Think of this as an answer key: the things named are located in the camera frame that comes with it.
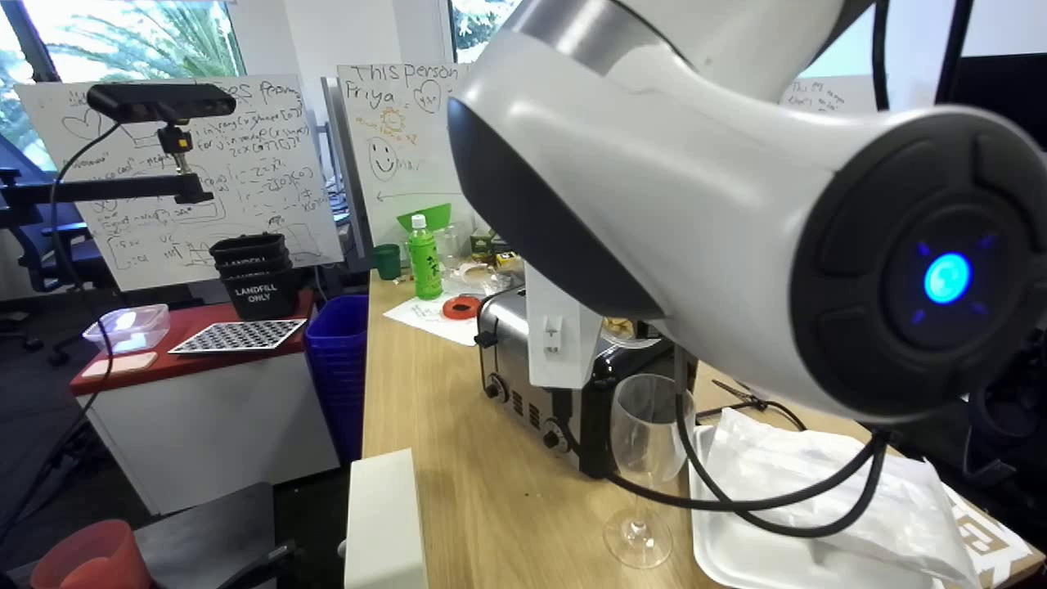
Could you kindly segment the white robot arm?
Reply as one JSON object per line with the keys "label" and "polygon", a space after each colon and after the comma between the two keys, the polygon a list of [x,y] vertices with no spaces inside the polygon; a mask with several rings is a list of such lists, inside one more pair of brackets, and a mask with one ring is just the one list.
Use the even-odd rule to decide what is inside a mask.
{"label": "white robot arm", "polygon": [[1047,164],[969,105],[812,114],[847,0],[519,0],[447,99],[457,187],[543,277],[860,421],[989,388],[1047,312]]}

